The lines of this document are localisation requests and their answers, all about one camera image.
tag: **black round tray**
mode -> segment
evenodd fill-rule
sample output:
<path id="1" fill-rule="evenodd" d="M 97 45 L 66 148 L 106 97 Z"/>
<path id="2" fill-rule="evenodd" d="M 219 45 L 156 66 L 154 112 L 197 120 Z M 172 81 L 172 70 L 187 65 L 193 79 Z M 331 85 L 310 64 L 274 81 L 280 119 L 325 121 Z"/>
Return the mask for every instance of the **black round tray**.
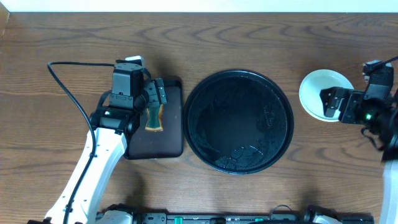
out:
<path id="1" fill-rule="evenodd" d="M 287 97 L 270 79 L 227 70 L 200 82 L 183 110 L 183 131 L 194 153 L 230 174 L 259 172 L 275 163 L 293 136 Z"/>

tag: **white bowl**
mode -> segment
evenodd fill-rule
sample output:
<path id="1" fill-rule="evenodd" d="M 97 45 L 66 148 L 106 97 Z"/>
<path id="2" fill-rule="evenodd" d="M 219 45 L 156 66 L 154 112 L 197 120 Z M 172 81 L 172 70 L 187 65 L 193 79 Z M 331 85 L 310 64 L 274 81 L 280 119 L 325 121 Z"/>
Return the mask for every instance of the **white bowl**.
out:
<path id="1" fill-rule="evenodd" d="M 298 91 L 301 105 L 303 105 L 305 111 L 321 121 L 338 121 L 338 117 L 340 115 L 339 110 L 336 110 L 336 113 L 332 118 L 327 118 L 323 114 L 322 100 L 319 95 L 321 90 L 334 86 L 354 89 L 348 79 L 338 72 L 321 69 L 309 73 L 303 79 L 303 82 L 300 85 L 300 90 Z"/>

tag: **round plate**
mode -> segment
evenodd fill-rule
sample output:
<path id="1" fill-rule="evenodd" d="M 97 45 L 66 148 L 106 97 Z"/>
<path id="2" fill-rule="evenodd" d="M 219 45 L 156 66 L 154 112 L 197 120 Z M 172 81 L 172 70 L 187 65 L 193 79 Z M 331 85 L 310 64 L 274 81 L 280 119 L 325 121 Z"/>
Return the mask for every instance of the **round plate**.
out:
<path id="1" fill-rule="evenodd" d="M 331 87 L 343 87 L 353 89 L 354 87 L 342 74 L 321 69 L 309 73 L 300 85 L 298 95 L 300 102 L 307 113 L 316 119 L 327 122 L 336 122 L 340 111 L 336 110 L 334 117 L 328 118 L 323 114 L 323 104 L 320 98 L 321 90 Z"/>
<path id="2" fill-rule="evenodd" d="M 250 174 L 275 163 L 293 135 L 292 108 L 270 79 L 247 70 L 227 70 L 195 87 L 183 111 L 185 137 L 209 166 Z"/>

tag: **wooden table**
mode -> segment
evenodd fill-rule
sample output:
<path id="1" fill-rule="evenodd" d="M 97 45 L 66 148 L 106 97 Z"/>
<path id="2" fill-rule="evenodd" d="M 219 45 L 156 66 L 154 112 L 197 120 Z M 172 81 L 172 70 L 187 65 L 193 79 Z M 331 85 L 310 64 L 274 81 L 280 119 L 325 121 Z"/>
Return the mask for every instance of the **wooden table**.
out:
<path id="1" fill-rule="evenodd" d="M 13 13 L 0 51 L 0 223 L 41 220 L 80 157 L 87 126 L 47 71 L 52 60 L 107 62 L 141 54 L 155 76 L 176 75 L 184 100 L 202 79 L 246 68 L 273 79 L 295 116 L 292 143 L 272 167 L 229 175 L 185 142 L 175 159 L 117 164 L 100 209 L 269 213 L 317 204 L 371 213 L 382 201 L 381 153 L 360 126 L 312 118 L 299 102 L 311 71 L 329 68 L 357 89 L 361 64 L 397 54 L 398 14 Z M 59 65 L 56 73 L 90 113 L 112 69 Z"/>

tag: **white backdrop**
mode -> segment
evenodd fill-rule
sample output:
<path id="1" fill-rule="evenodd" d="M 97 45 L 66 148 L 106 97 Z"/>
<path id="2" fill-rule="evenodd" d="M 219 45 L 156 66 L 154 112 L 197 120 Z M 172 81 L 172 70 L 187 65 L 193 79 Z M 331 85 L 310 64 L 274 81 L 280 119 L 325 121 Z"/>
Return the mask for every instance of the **white backdrop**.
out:
<path id="1" fill-rule="evenodd" d="M 10 12 L 398 12 L 398 0 L 0 0 Z"/>

